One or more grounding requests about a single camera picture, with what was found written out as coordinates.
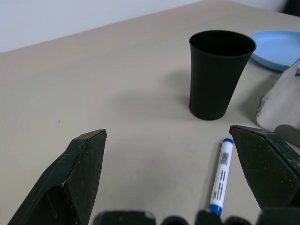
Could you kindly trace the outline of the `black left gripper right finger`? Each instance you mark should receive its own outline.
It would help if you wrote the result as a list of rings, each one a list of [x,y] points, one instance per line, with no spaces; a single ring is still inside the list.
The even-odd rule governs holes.
[[[260,208],[300,208],[300,155],[264,129],[231,125],[229,133]]]

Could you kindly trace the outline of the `white tissue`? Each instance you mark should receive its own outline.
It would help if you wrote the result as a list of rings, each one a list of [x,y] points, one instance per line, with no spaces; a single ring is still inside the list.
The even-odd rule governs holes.
[[[299,64],[300,58],[261,97],[255,116],[256,123],[261,128],[271,132],[280,125],[300,129],[300,80],[296,79]]]

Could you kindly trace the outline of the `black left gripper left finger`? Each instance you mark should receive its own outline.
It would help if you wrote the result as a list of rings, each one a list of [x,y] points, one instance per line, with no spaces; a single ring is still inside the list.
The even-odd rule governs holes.
[[[73,139],[42,173],[8,225],[88,225],[106,138],[101,129]]]

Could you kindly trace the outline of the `black plastic cup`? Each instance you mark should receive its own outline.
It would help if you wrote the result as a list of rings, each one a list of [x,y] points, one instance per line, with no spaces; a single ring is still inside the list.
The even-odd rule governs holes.
[[[227,30],[207,30],[189,39],[191,81],[189,109],[202,120],[224,116],[240,76],[256,49],[250,37]]]

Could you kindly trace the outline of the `white marker with blue cap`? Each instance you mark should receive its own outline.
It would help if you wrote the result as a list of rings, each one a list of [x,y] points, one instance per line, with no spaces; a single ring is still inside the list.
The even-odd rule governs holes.
[[[225,138],[222,142],[220,149],[217,171],[215,174],[213,189],[209,203],[209,210],[217,214],[219,217],[221,217],[223,210],[232,151],[233,139]]]

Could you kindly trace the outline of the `light round plastic plate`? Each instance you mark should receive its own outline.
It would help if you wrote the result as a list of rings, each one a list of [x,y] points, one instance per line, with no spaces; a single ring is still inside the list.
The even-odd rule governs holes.
[[[252,59],[263,67],[283,72],[300,59],[300,31],[263,30],[250,37],[256,43]]]

